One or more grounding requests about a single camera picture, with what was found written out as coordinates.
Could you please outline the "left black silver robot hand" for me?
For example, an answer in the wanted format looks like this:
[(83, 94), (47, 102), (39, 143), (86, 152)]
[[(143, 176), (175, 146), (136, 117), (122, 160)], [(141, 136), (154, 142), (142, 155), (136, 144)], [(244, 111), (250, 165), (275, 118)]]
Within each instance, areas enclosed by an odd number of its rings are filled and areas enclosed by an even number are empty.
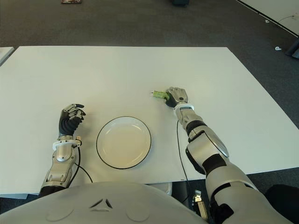
[(59, 137), (74, 135), (74, 132), (86, 115), (82, 110), (83, 108), (84, 105), (81, 104), (70, 104), (61, 111), (58, 123)]

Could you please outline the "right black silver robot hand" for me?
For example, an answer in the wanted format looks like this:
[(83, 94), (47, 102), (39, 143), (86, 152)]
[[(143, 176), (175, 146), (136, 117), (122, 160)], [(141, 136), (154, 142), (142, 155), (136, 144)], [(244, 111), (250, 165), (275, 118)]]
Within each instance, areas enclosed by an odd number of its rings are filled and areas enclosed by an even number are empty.
[(170, 87), (166, 90), (168, 98), (165, 103), (167, 106), (174, 108), (178, 104), (188, 103), (188, 96), (185, 89)]

